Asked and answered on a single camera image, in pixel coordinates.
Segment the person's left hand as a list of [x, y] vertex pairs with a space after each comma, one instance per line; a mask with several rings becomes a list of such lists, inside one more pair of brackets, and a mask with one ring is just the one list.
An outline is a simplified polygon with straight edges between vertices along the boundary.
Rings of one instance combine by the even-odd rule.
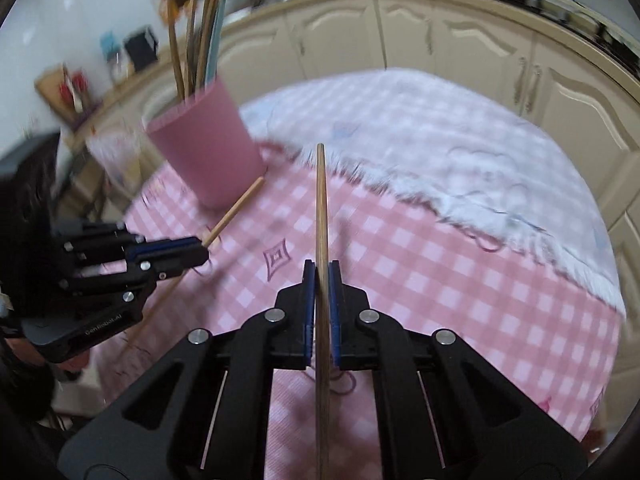
[[[40, 366], [47, 364], [47, 361], [43, 359], [42, 355], [28, 340], [24, 338], [14, 338], [7, 339], [6, 343], [17, 359], [32, 365]], [[68, 370], [69, 372], [81, 372], [89, 365], [90, 356], [91, 351], [87, 350], [63, 363], [58, 363], [58, 368]]]

